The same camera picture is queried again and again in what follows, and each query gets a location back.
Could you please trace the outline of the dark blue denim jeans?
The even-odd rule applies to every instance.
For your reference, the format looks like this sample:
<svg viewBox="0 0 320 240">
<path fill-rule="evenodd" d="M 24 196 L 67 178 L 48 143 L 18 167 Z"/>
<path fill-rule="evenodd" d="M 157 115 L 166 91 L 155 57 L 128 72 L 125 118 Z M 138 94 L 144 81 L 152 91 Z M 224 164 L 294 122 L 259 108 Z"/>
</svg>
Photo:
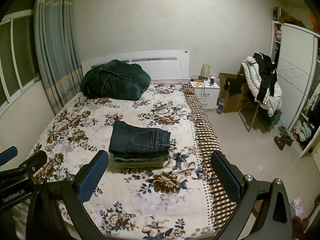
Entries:
<svg viewBox="0 0 320 240">
<path fill-rule="evenodd" d="M 160 128 L 142 128 L 115 121 L 108 151 L 124 158 L 168 155 L 170 136 L 170 132 Z"/>
</svg>

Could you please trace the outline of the checkered bed sheet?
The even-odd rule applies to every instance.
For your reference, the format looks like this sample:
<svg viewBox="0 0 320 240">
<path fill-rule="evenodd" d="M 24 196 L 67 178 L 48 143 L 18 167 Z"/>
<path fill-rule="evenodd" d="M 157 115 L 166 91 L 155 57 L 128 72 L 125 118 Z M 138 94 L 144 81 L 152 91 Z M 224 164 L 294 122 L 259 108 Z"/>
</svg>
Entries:
<svg viewBox="0 0 320 240">
<path fill-rule="evenodd" d="M 203 170 L 202 180 L 207 200 L 208 223 L 212 233 L 217 235 L 235 210 L 236 203 L 228 198 L 210 163 L 212 153 L 221 150 L 213 126 L 209 122 L 193 87 L 184 83 L 182 93 L 190 109 L 191 124 L 195 128 L 195 141 Z"/>
</svg>

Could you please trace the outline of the dark shoes on floor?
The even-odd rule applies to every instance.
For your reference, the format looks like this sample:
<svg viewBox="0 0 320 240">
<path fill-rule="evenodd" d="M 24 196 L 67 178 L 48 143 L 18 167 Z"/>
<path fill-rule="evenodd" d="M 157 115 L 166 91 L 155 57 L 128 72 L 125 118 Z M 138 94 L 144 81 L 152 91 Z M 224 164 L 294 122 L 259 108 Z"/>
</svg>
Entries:
<svg viewBox="0 0 320 240">
<path fill-rule="evenodd" d="M 293 139 L 288 134 L 287 129 L 284 126 L 278 127 L 278 130 L 280 132 L 280 136 L 274 137 L 274 143 L 278 147 L 280 151 L 282 151 L 285 147 L 285 145 L 291 147 L 293 143 Z"/>
</svg>

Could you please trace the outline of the folded grey pants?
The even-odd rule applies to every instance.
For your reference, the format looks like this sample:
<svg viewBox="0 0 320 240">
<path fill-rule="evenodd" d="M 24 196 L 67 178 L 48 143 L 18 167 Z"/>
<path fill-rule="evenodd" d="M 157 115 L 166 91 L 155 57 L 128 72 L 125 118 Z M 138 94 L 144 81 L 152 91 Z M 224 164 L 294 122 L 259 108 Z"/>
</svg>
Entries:
<svg viewBox="0 0 320 240">
<path fill-rule="evenodd" d="M 114 162 L 120 167 L 128 168 L 158 168 L 162 167 L 169 159 L 168 155 L 158 156 L 154 158 L 124 158 L 113 155 Z"/>
</svg>

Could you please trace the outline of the metal folding chair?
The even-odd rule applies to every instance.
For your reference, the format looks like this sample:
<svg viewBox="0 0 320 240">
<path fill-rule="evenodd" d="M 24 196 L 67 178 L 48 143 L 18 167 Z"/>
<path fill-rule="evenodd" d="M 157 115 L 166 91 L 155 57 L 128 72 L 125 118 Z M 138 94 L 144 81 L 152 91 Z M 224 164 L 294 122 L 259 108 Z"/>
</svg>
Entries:
<svg viewBox="0 0 320 240">
<path fill-rule="evenodd" d="M 264 113 L 260 107 L 260 103 L 256 101 L 252 92 L 253 83 L 249 78 L 248 68 L 244 63 L 240 63 L 239 75 L 245 77 L 246 86 L 248 87 L 246 92 L 247 101 L 238 110 L 238 115 L 242 121 L 247 132 L 250 132 L 253 128 L 263 128 L 266 132 L 270 132 L 272 126 L 268 126 L 263 120 L 260 113 Z"/>
</svg>

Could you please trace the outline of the plastic water bottle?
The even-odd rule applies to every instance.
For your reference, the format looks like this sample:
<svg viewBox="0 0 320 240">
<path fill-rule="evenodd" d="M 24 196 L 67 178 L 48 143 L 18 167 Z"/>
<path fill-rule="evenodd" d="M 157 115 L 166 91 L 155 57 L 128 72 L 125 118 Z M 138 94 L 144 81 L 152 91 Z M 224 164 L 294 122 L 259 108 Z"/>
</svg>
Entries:
<svg viewBox="0 0 320 240">
<path fill-rule="evenodd" d="M 223 112 L 224 105 L 225 105 L 225 98 L 222 96 L 221 98 L 219 98 L 217 103 L 217 108 L 216 108 L 217 114 L 221 114 Z"/>
</svg>

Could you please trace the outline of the brown cardboard box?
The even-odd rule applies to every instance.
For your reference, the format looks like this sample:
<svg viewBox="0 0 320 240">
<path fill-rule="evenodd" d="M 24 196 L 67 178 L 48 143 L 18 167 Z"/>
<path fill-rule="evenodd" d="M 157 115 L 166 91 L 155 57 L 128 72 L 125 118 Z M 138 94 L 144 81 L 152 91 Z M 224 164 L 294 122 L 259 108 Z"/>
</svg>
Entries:
<svg viewBox="0 0 320 240">
<path fill-rule="evenodd" d="M 219 99 L 224 98 L 224 113 L 237 112 L 242 106 L 249 102 L 248 84 L 242 74 L 220 73 Z"/>
</svg>

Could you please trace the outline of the white nightstand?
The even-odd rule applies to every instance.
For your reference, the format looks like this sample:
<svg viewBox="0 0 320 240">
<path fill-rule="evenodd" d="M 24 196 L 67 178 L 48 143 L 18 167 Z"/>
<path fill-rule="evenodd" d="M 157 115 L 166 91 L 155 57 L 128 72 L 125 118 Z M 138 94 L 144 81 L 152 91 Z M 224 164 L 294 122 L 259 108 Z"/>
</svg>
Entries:
<svg viewBox="0 0 320 240">
<path fill-rule="evenodd" d="M 189 79 L 201 106 L 206 110 L 213 110 L 217 106 L 217 100 L 220 94 L 220 86 L 214 82 L 212 85 L 209 80 L 197 82 L 195 79 Z"/>
</svg>

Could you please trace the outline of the green plaid curtain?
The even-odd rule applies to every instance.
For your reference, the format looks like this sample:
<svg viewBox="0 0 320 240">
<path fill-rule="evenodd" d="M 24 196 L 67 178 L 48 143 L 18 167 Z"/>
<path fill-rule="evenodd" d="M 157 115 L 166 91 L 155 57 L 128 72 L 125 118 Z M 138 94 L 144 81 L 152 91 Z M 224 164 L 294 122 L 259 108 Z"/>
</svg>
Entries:
<svg viewBox="0 0 320 240">
<path fill-rule="evenodd" d="M 80 91 L 82 80 L 73 38 L 72 0 L 36 0 L 34 38 L 43 87 L 57 114 Z"/>
</svg>

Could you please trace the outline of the dark green folded quilt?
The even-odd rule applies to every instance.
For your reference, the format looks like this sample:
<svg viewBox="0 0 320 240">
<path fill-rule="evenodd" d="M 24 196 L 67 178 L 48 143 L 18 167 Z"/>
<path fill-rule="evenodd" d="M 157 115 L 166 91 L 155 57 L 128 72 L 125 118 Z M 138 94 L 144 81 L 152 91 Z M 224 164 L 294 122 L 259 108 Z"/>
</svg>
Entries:
<svg viewBox="0 0 320 240">
<path fill-rule="evenodd" d="M 89 70 L 80 88 L 89 99 L 137 101 L 148 89 L 150 82 L 151 77 L 140 65 L 112 60 Z"/>
</svg>

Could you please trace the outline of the black cup on nightstand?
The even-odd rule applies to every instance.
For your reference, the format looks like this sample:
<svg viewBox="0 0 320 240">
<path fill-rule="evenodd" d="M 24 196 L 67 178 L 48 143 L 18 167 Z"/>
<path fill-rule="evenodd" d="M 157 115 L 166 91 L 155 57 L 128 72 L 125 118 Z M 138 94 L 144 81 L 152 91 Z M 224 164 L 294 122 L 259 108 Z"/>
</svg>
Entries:
<svg viewBox="0 0 320 240">
<path fill-rule="evenodd" d="M 210 84 L 211 85 L 214 85 L 214 83 L 215 83 L 215 76 L 210 76 Z"/>
</svg>

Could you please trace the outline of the white padded jacket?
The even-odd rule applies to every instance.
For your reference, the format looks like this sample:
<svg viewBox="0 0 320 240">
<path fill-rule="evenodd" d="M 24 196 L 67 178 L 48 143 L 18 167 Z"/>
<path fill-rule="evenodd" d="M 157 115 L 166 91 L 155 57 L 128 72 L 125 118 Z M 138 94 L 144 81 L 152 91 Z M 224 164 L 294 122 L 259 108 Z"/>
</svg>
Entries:
<svg viewBox="0 0 320 240">
<path fill-rule="evenodd" d="M 263 99 L 258 99 L 258 93 L 262 92 L 262 77 L 259 73 L 259 64 L 253 56 L 248 56 L 240 63 L 240 70 L 244 71 L 244 75 L 249 87 L 249 90 L 254 96 L 254 101 L 258 102 L 260 107 L 267 110 L 269 117 L 272 117 L 276 111 L 281 110 L 281 97 L 282 91 L 278 81 L 276 81 L 273 89 L 273 95 L 270 93 L 270 89 L 267 88 L 266 95 Z"/>
</svg>

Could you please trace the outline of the beige table lamp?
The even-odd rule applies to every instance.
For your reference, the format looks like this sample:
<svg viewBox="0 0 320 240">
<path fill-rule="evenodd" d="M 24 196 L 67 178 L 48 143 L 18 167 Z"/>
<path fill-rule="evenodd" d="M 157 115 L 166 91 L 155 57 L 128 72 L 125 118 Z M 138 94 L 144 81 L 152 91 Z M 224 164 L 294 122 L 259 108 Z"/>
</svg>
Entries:
<svg viewBox="0 0 320 240">
<path fill-rule="evenodd" d="M 201 67 L 201 73 L 200 73 L 200 77 L 203 79 L 203 80 L 207 80 L 208 77 L 210 75 L 210 65 L 208 64 L 203 64 L 202 67 Z"/>
</svg>

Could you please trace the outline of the white wardrobe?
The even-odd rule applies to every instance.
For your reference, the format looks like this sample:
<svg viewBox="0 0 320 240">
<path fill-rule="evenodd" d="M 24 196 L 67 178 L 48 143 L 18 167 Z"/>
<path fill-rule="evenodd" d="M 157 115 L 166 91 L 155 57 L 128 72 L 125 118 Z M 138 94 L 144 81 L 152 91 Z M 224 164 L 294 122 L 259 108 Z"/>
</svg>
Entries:
<svg viewBox="0 0 320 240">
<path fill-rule="evenodd" d="M 319 82 L 319 35 L 308 29 L 272 21 L 270 57 L 277 59 L 282 90 L 281 123 L 292 134 L 299 157 L 307 154 L 319 135 L 310 123 L 308 101 Z"/>
</svg>

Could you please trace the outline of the window with white frame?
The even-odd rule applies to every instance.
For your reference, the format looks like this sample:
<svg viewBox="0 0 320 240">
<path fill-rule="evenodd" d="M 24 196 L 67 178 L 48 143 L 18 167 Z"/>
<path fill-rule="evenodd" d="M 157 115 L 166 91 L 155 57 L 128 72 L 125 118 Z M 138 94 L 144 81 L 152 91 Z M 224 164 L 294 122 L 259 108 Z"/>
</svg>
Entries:
<svg viewBox="0 0 320 240">
<path fill-rule="evenodd" d="M 5 15 L 1 21 L 1 115 L 40 80 L 33 22 L 31 9 Z"/>
</svg>

